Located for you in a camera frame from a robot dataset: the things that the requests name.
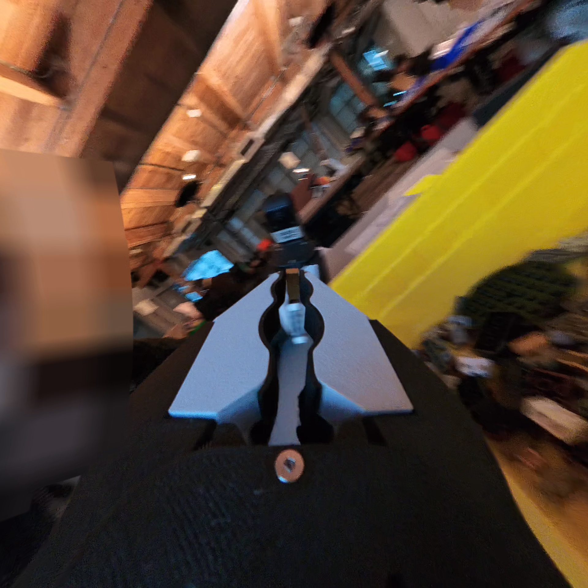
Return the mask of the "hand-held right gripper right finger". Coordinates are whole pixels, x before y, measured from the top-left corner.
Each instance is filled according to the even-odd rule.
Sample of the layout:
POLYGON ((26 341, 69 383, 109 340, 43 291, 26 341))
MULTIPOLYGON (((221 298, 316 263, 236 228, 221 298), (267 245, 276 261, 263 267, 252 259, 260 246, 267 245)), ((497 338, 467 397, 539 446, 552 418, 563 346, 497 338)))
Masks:
POLYGON ((300 276, 311 339, 299 394, 299 442, 329 443, 342 424, 408 415, 413 403, 366 315, 311 272, 300 276))

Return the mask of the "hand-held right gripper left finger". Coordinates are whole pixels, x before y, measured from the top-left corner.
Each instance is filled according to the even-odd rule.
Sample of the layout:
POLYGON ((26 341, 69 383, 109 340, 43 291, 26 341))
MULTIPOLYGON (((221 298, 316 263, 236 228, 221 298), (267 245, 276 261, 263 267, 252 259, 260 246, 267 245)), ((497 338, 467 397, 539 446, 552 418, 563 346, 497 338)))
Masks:
POLYGON ((282 275, 271 274, 213 323, 169 407, 177 418, 233 424, 268 443, 278 401, 282 275))

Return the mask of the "yellow plastic bin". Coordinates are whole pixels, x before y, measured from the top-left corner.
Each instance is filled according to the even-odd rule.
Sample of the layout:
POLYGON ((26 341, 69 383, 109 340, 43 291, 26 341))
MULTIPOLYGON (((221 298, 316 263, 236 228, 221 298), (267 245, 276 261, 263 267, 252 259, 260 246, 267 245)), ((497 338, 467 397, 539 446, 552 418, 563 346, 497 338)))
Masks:
MULTIPOLYGON (((400 218, 334 278, 412 346, 457 296, 587 228, 587 42, 562 48, 400 218)), ((403 587, 587 587, 587 569, 500 467, 460 402, 386 336, 415 413, 374 419, 407 469, 403 587)))

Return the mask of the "arched window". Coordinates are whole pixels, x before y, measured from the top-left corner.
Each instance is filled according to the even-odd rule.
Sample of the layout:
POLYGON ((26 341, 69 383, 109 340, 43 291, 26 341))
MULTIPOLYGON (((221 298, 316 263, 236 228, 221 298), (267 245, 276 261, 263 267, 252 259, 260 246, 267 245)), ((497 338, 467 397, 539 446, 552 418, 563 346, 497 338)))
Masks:
POLYGON ((212 278, 229 272, 233 265, 221 252, 212 250, 191 261, 182 276, 187 281, 212 278))

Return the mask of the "yellow sticky note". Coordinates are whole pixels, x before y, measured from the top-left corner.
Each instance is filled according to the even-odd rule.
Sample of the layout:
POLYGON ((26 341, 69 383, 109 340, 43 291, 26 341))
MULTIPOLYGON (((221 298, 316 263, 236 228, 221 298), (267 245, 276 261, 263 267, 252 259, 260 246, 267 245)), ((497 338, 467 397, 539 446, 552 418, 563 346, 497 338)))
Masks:
POLYGON ((403 196, 416 196, 420 195, 423 192, 426 192, 430 189, 437 180, 442 177, 441 174, 427 174, 423 176, 420 180, 418 180, 413 186, 408 188, 404 193, 403 196))

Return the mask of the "pile of loose toy bricks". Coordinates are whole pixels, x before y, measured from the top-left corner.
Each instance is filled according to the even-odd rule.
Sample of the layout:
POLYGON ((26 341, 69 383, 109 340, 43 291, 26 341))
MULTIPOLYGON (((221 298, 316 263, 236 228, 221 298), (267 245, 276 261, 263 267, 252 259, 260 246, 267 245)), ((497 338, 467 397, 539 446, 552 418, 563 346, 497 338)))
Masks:
POLYGON ((540 249, 483 278, 414 353, 496 442, 556 446, 587 468, 587 246, 540 249))

